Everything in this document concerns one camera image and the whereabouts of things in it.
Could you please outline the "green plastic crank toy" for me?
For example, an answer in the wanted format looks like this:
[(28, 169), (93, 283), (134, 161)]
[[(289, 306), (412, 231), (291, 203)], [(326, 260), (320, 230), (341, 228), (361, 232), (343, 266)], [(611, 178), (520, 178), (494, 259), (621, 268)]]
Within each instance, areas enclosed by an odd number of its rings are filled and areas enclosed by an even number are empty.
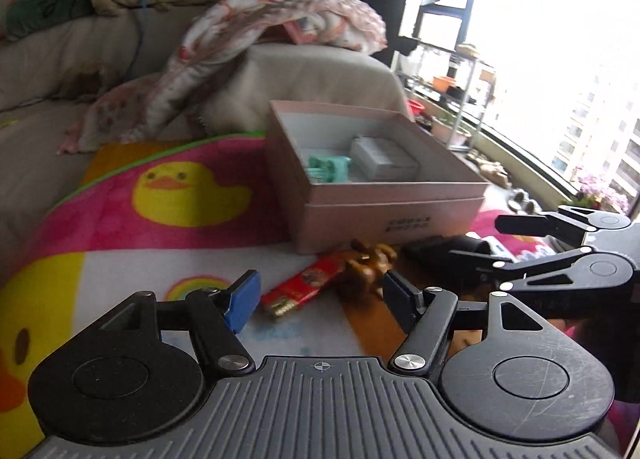
[(351, 163), (349, 156), (311, 156), (306, 174), (316, 182), (347, 182)]

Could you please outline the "red lighter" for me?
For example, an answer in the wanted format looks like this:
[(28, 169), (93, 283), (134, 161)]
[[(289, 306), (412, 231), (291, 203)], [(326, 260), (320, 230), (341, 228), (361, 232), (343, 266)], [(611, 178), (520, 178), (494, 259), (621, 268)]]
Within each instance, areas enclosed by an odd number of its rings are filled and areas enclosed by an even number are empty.
[(272, 319), (301, 309), (336, 283), (347, 257), (345, 251), (320, 255), (314, 263), (262, 294), (259, 308)]

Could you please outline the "colourful cartoon play mat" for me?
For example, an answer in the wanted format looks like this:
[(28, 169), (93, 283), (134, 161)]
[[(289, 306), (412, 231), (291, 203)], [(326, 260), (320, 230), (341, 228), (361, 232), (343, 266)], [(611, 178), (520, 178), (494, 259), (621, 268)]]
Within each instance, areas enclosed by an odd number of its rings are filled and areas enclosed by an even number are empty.
[[(262, 136), (101, 149), (1, 289), (2, 456), (21, 458), (42, 439), (26, 394), (35, 367), (130, 294), (182, 300), (250, 269), (267, 293), (318, 257), (292, 248)], [(255, 359), (388, 357), (400, 330), (372, 294), (352, 293), (343, 271), (279, 320), (256, 313), (241, 339)]]

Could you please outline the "golden bear figurine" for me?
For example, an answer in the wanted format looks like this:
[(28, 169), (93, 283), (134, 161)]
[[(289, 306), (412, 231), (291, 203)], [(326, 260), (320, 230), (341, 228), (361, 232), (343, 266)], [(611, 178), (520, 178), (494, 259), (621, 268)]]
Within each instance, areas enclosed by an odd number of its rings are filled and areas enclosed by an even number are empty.
[(385, 243), (370, 245), (360, 239), (352, 239), (350, 247), (356, 257), (345, 262), (344, 276), (352, 293), (360, 297), (375, 294), (382, 299), (383, 279), (394, 268), (397, 252)]

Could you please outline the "black cylindrical cup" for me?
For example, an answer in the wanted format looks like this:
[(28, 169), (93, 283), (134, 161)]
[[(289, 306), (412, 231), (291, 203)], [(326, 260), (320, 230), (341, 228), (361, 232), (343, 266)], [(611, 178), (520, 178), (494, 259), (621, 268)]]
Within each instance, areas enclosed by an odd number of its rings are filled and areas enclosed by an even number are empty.
[(415, 285), (469, 286), (475, 280), (477, 263), (493, 255), (489, 243), (482, 239), (434, 236), (403, 245), (398, 269)]

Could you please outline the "pink cardboard box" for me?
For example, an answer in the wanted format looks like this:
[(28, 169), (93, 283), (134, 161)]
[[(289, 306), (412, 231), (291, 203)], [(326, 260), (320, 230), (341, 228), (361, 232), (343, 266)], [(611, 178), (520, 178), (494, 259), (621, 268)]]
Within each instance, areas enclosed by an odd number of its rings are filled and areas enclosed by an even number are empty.
[(271, 176), (297, 252), (354, 239), (394, 245), (467, 231), (487, 182), (405, 115), (275, 100)]

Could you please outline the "metal shelf rack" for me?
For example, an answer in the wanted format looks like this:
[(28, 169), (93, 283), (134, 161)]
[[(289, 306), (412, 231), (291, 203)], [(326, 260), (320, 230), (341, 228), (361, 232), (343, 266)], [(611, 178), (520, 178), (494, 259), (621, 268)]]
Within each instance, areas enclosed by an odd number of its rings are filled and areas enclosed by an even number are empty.
[(431, 133), (454, 152), (470, 151), (496, 87), (495, 68), (475, 46), (447, 48), (403, 36), (392, 69), (409, 97), (424, 102)]

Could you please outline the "red plastic basin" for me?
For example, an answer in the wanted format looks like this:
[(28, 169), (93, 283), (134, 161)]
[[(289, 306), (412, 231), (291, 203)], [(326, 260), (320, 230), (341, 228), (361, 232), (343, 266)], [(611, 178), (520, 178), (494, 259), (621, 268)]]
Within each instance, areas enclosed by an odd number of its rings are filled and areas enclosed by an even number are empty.
[(417, 101), (414, 99), (407, 99), (406, 104), (408, 110), (411, 112), (413, 119), (416, 121), (423, 121), (425, 119), (424, 112), (425, 106), (421, 101)]

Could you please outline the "white packet in box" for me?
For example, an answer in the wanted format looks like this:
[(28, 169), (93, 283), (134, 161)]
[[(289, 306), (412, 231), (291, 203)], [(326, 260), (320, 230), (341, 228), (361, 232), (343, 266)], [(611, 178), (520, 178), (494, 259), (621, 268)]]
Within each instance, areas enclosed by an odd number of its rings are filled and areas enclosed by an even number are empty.
[(349, 158), (369, 182), (411, 182), (420, 164), (395, 141), (379, 137), (356, 137)]

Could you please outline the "floral pink blanket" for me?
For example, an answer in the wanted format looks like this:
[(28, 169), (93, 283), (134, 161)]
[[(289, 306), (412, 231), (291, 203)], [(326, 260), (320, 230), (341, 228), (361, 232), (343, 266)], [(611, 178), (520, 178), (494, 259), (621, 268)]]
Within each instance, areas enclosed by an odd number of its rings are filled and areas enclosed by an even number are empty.
[(372, 55), (387, 46), (382, 17), (361, 0), (220, 0), (183, 35), (162, 73), (119, 85), (65, 132), (59, 154), (93, 152), (106, 142), (148, 140), (227, 63), (270, 30), (295, 45), (326, 45)]

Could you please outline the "beige covered sofa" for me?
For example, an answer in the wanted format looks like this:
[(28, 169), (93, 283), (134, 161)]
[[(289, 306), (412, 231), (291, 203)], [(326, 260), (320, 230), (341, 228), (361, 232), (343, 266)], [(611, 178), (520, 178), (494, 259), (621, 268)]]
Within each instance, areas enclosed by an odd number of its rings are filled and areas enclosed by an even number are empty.
[(384, 26), (356, 0), (291, 0), (83, 18), (1, 46), (1, 260), (110, 142), (261, 130), (275, 100), (405, 112), (374, 58)]

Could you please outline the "green plush toy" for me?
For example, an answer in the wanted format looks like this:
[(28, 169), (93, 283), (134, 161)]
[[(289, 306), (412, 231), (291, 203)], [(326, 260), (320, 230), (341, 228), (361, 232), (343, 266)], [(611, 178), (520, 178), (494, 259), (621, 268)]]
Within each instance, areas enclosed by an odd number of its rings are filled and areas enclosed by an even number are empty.
[(6, 8), (1, 32), (11, 41), (20, 40), (95, 13), (91, 0), (14, 0)]

